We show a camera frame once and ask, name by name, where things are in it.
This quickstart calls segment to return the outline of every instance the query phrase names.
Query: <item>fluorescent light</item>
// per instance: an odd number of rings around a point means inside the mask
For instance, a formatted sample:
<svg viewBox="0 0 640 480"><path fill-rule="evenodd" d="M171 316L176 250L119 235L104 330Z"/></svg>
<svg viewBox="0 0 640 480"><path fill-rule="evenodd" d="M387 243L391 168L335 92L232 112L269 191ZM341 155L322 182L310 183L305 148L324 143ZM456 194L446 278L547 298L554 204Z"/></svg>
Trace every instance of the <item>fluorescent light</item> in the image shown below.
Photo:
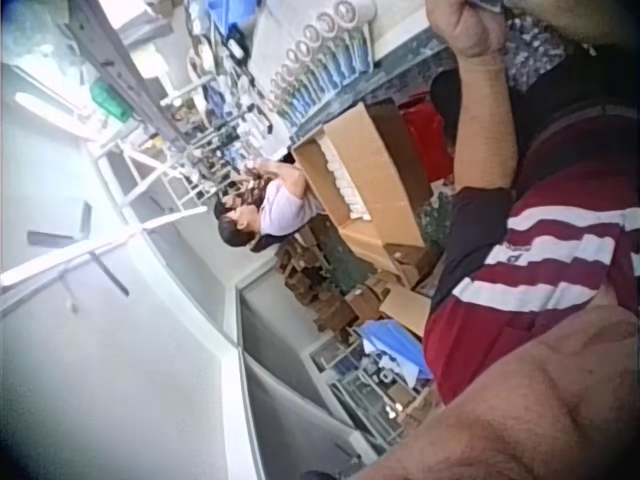
<svg viewBox="0 0 640 480"><path fill-rule="evenodd" d="M24 92L16 93L15 99L16 102L26 109L44 118L48 122L53 123L57 127L66 130L67 132L88 140L97 140L96 134L90 128L80 123L72 115L49 105L47 102Z"/></svg>
<svg viewBox="0 0 640 480"><path fill-rule="evenodd" d="M57 267L64 263L70 262L82 255L86 255L103 248L115 247L119 244L125 243L131 237L144 230L153 230L154 228L164 225L166 223L175 222L184 217L190 215L196 215L198 213L204 213L207 211L207 207L198 207L191 210L185 210L184 212L171 213L162 217L154 218L142 225L131 225L124 230L116 234L115 236L107 239L98 240L81 240L78 243L69 245L66 248L59 250L52 250L51 252L42 255L41 257L34 258L22 265L12 268L6 272L0 273L0 286L8 287L16 283L27 280L30 277L39 275L53 267Z"/></svg>

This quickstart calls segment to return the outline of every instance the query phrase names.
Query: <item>red object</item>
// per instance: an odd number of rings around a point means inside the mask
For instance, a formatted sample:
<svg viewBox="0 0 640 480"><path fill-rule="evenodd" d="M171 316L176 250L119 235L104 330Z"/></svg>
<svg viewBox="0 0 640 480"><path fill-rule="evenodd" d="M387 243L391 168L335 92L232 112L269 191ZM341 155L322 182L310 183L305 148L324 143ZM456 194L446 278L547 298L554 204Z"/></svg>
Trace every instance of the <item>red object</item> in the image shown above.
<svg viewBox="0 0 640 480"><path fill-rule="evenodd" d="M453 174L453 159L444 141L444 121L431 102L421 95L399 108L429 182L437 182Z"/></svg>

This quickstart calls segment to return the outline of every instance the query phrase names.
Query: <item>open cardboard box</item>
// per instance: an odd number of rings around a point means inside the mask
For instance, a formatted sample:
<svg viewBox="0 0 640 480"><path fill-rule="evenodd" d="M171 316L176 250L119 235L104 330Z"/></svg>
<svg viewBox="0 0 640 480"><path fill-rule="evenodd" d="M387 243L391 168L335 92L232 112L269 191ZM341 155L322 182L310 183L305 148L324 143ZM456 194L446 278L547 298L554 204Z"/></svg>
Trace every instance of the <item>open cardboard box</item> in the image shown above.
<svg viewBox="0 0 640 480"><path fill-rule="evenodd" d="M316 141L324 133L353 180L371 221L353 220ZM316 196L351 250L393 272L397 263L386 244L423 247L415 212L433 191L404 120L393 102L360 103L293 149Z"/></svg>
<svg viewBox="0 0 640 480"><path fill-rule="evenodd" d="M422 338L431 311L431 300L400 285L390 285L380 311Z"/></svg>

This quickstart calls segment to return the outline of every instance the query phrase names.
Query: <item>green object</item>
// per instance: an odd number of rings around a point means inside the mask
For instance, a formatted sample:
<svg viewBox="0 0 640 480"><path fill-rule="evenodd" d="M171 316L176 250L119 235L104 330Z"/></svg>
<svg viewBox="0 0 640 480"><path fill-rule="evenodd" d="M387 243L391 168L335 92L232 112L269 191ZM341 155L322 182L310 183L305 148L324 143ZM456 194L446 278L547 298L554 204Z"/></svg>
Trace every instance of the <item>green object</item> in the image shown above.
<svg viewBox="0 0 640 480"><path fill-rule="evenodd" d="M133 115L131 105L101 78L93 82L89 92L93 103L122 123L125 123Z"/></svg>

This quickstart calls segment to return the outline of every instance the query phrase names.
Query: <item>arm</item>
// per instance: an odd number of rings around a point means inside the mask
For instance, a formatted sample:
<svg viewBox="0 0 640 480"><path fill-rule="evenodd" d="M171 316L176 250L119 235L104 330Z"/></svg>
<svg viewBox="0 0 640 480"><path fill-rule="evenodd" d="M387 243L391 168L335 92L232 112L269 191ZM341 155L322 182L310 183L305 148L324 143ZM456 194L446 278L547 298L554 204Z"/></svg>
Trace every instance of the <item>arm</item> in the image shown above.
<svg viewBox="0 0 640 480"><path fill-rule="evenodd" d="M280 177L291 195L301 200L304 198L307 191L307 178L299 168L272 160L260 160L257 162L256 168L263 174Z"/></svg>
<svg viewBox="0 0 640 480"><path fill-rule="evenodd" d="M518 160L515 127L502 59L458 59L462 110L454 176L465 187L511 188Z"/></svg>
<svg viewBox="0 0 640 480"><path fill-rule="evenodd" d="M637 322L575 314L483 373L358 480L606 478L637 432Z"/></svg>
<svg viewBox="0 0 640 480"><path fill-rule="evenodd" d="M500 56L505 21L466 0L427 0L433 29L460 65L462 111L454 163L458 191L511 187L517 162L515 127Z"/></svg>

